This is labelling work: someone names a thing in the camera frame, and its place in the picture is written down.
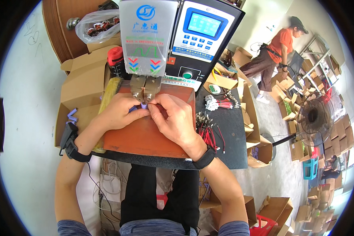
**brand logo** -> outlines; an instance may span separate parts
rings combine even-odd
[[[136,11],[136,16],[141,20],[151,20],[155,16],[155,7],[143,5]]]

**welding machine display screen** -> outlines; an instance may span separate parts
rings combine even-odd
[[[192,13],[188,30],[215,37],[223,21],[198,13]]]

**wooden door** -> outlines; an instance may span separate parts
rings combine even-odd
[[[88,53],[86,44],[75,30],[67,30],[70,18],[82,19],[86,14],[97,11],[105,0],[43,0],[42,13],[51,45],[60,63]]]

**hand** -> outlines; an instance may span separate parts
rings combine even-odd
[[[168,114],[167,119],[155,104],[164,107]],[[197,161],[207,151],[207,145],[202,137],[195,132],[189,104],[178,97],[160,94],[148,103],[148,109],[160,132],[182,147],[193,161]]]
[[[282,77],[281,77],[283,80],[285,80],[287,78],[287,71],[284,71],[282,69]]]
[[[107,131],[122,129],[134,120],[150,115],[147,109],[138,109],[129,113],[129,109],[135,105],[140,105],[140,101],[137,101],[132,94],[117,93],[97,119]]]

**red arrow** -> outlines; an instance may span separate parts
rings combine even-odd
[[[135,60],[131,60],[131,58],[129,58],[129,60],[130,60],[132,63],[134,63],[134,62],[136,62],[138,59],[135,58]]]
[[[157,64],[159,64],[159,63],[161,62],[161,61],[154,62],[152,59],[151,59],[151,61],[152,61],[152,63],[155,64],[155,65],[157,65]]]

